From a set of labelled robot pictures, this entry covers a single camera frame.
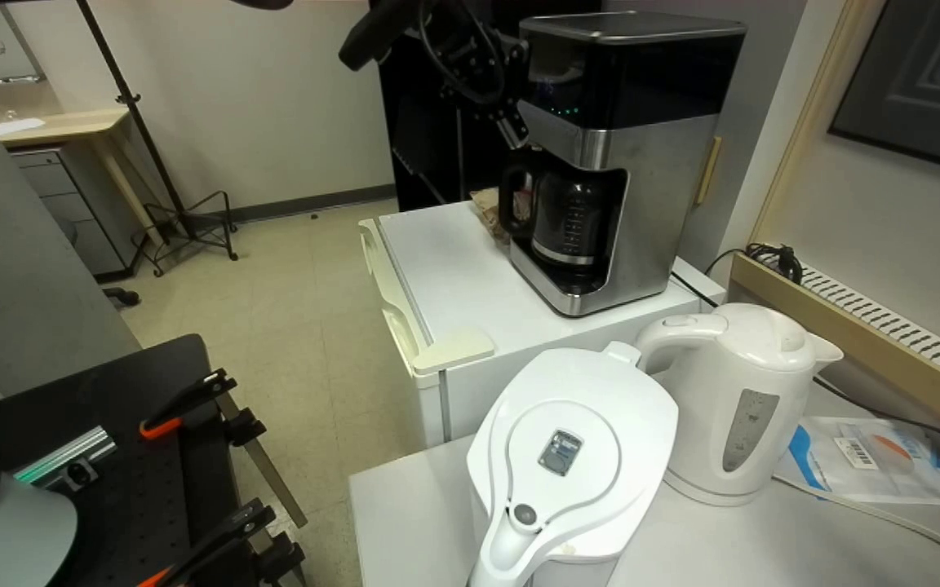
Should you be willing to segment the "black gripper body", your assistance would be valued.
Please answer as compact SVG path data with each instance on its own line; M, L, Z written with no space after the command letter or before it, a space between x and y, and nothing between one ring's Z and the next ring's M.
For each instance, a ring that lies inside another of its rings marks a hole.
M421 0L419 37L445 86L466 104L516 104L526 42L492 29L470 0Z

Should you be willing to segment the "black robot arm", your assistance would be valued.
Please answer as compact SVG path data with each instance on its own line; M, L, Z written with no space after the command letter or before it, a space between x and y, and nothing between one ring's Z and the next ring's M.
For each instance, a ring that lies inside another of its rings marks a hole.
M360 73L382 61L412 32L427 61L442 73L442 87L486 116L511 150L530 142L530 128L516 111L520 74L530 44L486 26L470 0L379 0L350 32L339 61Z

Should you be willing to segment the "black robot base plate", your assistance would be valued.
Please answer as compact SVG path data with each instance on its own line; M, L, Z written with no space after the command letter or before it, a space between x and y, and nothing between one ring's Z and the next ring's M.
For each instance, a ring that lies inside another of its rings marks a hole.
M237 510L210 415L141 434L210 372L181 336L0 401L0 587L138 587Z

